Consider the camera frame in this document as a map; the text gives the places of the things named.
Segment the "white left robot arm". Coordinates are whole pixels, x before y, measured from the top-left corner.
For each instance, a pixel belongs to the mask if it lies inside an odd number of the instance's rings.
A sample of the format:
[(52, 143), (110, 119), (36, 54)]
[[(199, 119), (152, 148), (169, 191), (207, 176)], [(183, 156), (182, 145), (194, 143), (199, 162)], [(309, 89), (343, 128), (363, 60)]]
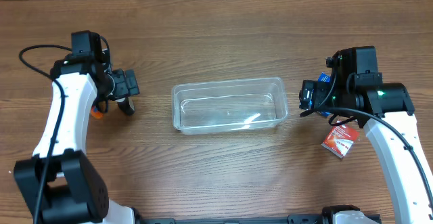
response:
[(71, 45), (44, 74), (53, 88), (49, 116), (32, 157), (16, 162), (15, 182), (34, 223), (142, 223), (137, 210), (110, 199), (86, 154), (89, 117), (108, 111), (101, 103), (135, 113), (135, 73), (113, 69), (108, 42), (96, 32), (72, 33)]

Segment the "black bottle white cap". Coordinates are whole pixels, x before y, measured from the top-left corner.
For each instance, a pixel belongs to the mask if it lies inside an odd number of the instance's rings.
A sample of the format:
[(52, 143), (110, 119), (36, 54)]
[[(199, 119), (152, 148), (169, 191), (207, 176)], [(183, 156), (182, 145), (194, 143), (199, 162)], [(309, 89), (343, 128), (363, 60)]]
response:
[(135, 113), (135, 107), (133, 101), (130, 97), (125, 97), (117, 100), (117, 105), (119, 109), (126, 115), (131, 116)]

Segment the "orange bottle white cap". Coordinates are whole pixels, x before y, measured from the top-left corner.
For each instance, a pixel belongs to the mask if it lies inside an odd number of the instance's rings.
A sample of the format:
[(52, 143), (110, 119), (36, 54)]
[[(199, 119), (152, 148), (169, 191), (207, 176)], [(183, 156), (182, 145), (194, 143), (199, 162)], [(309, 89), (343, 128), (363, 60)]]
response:
[(96, 119), (101, 119), (104, 116), (103, 113), (100, 112), (95, 106), (91, 108), (90, 115)]

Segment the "blue small box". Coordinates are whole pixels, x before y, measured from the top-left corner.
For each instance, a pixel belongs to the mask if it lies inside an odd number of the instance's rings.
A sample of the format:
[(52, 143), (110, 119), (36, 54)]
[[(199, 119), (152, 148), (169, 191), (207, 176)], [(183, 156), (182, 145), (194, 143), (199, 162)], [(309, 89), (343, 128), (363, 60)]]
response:
[[(329, 83), (330, 82), (330, 76), (328, 76), (327, 74), (322, 72), (318, 78), (318, 81)], [(319, 114), (324, 116), (325, 118), (327, 118), (330, 115), (329, 112), (319, 112)]]

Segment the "clear plastic container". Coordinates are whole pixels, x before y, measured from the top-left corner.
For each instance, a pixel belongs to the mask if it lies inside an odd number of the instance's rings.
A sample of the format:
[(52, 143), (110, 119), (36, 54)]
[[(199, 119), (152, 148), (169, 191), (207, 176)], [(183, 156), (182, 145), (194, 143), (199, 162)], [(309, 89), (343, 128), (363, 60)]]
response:
[(173, 127), (186, 135), (265, 129), (289, 116), (279, 77), (175, 85)]

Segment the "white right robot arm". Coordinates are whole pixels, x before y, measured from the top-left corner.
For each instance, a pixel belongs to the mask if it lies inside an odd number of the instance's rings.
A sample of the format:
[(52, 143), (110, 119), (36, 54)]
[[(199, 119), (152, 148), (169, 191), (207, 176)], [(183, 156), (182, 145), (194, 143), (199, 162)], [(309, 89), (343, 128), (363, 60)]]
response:
[(406, 87), (383, 82), (373, 46), (337, 51), (326, 66), (332, 70), (328, 83), (303, 81), (301, 116), (330, 112), (357, 121), (380, 161), (396, 222), (431, 223), (432, 171)]

